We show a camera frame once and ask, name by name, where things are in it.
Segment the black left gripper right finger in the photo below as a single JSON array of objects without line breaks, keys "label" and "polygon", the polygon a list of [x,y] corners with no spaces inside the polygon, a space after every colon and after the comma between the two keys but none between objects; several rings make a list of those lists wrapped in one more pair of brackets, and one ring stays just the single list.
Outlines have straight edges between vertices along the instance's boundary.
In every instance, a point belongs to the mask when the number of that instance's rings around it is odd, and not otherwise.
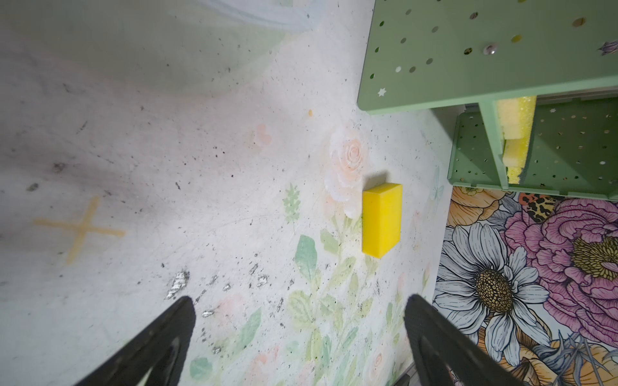
[{"label": "black left gripper right finger", "polygon": [[404,313],[410,349],[422,385],[521,385],[418,294]]}]

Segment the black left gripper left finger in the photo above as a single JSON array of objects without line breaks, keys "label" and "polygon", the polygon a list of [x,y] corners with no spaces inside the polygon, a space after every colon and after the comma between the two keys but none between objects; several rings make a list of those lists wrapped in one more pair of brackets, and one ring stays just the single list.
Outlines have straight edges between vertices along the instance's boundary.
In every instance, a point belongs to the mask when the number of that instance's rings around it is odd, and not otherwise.
[{"label": "black left gripper left finger", "polygon": [[79,385],[177,385],[191,342],[196,312],[183,296]]}]

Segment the yellow sponge alone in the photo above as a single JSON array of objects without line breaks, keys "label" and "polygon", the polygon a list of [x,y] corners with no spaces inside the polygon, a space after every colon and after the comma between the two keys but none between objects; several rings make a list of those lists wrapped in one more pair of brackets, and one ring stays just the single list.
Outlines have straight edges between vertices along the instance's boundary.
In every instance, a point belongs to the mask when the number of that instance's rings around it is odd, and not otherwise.
[{"label": "yellow sponge alone", "polygon": [[403,186],[383,183],[362,193],[362,252],[381,259],[401,240]]}]

